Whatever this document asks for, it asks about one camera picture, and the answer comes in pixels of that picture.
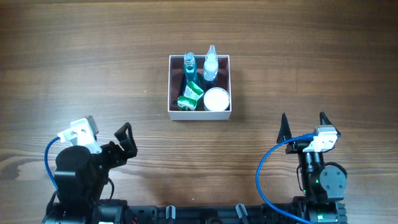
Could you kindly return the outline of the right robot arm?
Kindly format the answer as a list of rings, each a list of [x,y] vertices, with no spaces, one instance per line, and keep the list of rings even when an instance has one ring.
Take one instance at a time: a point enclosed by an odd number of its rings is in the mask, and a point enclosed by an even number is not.
[[[298,155],[296,174],[303,197],[294,197],[290,211],[312,223],[347,223],[345,197],[347,171],[335,162],[325,162],[324,153],[335,148],[341,133],[326,114],[320,113],[320,125],[315,137],[294,140],[287,144],[285,153]]]

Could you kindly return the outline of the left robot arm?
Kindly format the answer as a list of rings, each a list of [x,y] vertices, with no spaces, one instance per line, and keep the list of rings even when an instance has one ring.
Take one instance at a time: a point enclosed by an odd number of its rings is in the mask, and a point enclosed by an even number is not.
[[[114,187],[109,171],[137,156],[130,123],[115,132],[119,144],[102,145],[92,154],[86,146],[70,146],[56,157],[53,181],[57,188],[42,223],[138,223],[126,200],[102,199],[105,185]]]

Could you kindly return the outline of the teal mouthwash bottle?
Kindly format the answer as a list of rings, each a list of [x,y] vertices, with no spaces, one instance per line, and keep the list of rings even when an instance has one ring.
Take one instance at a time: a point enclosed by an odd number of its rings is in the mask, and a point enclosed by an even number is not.
[[[189,82],[194,82],[200,88],[202,88],[202,84],[200,78],[197,74],[197,63],[195,60],[195,55],[192,52],[187,52],[184,57],[184,78],[183,78],[183,90]]]

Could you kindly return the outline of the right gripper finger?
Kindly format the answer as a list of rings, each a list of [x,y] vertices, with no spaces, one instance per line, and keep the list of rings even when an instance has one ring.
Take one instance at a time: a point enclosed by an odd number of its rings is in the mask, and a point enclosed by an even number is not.
[[[289,122],[285,113],[282,114],[280,130],[277,137],[277,144],[292,138]]]
[[[332,125],[331,121],[328,119],[328,117],[326,116],[326,114],[323,111],[320,112],[320,124],[321,125]]]

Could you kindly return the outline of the blue disposable razor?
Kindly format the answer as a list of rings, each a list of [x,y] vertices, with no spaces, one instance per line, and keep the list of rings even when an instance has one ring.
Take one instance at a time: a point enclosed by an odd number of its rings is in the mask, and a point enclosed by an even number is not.
[[[173,99],[173,100],[172,100],[172,104],[173,104],[173,105],[176,105],[176,104],[177,104],[178,98],[179,98],[180,96],[183,96],[184,91],[185,91],[185,88],[186,88],[186,85],[187,85],[187,83],[186,83],[186,81],[184,80],[184,81],[182,82],[182,84],[181,84],[180,90],[179,90],[179,92],[178,92],[178,96],[176,97],[176,99]]]

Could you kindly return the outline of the green white soap box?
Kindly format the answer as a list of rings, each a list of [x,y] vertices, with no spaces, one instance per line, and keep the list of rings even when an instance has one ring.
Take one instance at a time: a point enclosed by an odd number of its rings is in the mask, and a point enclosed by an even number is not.
[[[195,111],[197,107],[197,101],[186,96],[179,96],[177,105],[180,111]]]

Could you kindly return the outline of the clear spray bottle blue label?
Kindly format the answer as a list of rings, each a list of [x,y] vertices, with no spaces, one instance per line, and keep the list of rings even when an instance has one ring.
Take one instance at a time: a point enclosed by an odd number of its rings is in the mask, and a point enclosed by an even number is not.
[[[203,79],[205,90],[209,90],[216,86],[218,76],[218,55],[214,45],[210,45],[209,51],[205,56],[205,63],[203,66]]]

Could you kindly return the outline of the cotton swab round container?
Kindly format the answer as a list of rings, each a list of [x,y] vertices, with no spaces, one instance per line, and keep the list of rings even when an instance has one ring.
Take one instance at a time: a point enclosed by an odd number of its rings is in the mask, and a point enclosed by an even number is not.
[[[229,93],[220,87],[210,88],[203,98],[205,111],[225,111],[230,105]]]

